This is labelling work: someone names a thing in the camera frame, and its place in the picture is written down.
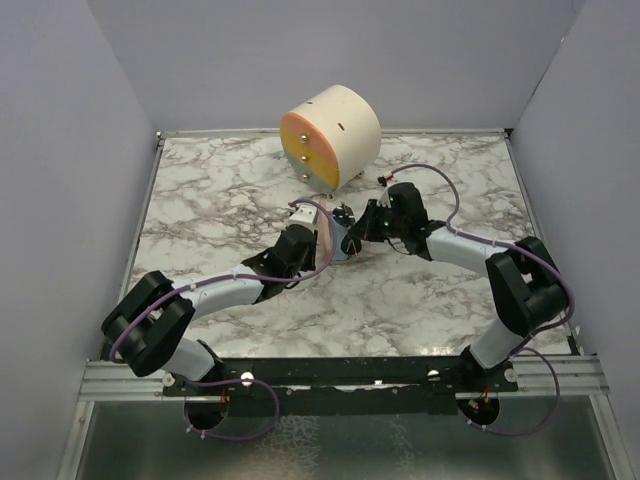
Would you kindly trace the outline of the black sunglasses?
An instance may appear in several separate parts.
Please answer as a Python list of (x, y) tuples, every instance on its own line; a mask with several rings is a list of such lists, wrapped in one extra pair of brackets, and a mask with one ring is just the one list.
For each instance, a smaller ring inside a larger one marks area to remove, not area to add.
[(358, 239), (353, 239), (349, 233), (350, 228), (355, 224), (353, 210), (342, 202), (333, 209), (332, 221), (337, 234), (337, 246), (332, 261), (341, 262), (357, 256), (362, 250), (362, 243)]

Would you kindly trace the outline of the pink glasses case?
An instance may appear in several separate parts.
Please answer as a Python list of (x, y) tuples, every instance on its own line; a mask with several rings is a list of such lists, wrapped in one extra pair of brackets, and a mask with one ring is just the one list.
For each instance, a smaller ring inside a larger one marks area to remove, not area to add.
[(332, 251), (332, 240), (329, 223), (334, 225), (338, 222), (334, 219), (334, 216), (327, 205), (327, 199), (324, 196), (320, 197), (319, 204), (330, 214), (330, 219), (327, 219), (323, 214), (319, 214), (318, 216), (318, 241), (322, 254), (322, 261), (327, 261), (332, 258), (332, 256), (330, 256)]

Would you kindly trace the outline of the light blue cleaning cloth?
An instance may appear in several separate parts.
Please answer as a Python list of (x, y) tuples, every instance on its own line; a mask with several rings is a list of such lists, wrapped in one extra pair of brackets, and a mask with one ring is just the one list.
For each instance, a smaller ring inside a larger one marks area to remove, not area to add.
[(346, 261), (349, 259), (349, 255), (344, 251), (345, 247), (343, 246), (343, 243), (347, 238), (348, 227), (335, 223), (334, 228), (336, 233), (336, 247), (332, 255), (331, 262), (335, 263)]

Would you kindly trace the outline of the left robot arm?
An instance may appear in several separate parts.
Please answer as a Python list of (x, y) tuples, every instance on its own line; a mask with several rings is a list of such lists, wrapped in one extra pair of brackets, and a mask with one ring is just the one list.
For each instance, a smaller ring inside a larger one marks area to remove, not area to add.
[(210, 394), (220, 385), (221, 371), (211, 349), (184, 338), (190, 322), (280, 294), (299, 273), (315, 270), (316, 241), (315, 229), (294, 224), (274, 246), (209, 280), (174, 286), (152, 271), (103, 321), (104, 338), (136, 376), (167, 370), (186, 377), (195, 392)]

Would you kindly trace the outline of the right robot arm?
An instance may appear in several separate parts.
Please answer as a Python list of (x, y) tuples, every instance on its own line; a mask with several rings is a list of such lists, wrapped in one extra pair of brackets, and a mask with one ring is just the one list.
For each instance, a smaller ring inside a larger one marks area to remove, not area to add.
[(387, 187), (379, 199), (370, 199), (346, 231), (341, 248), (354, 254), (363, 242), (393, 240), (410, 255), (488, 279), (497, 318), (460, 355), (459, 378), (469, 390), (486, 388), (495, 379), (495, 368), (574, 306), (569, 287), (540, 239), (501, 242), (456, 231), (428, 217), (419, 190), (410, 182)]

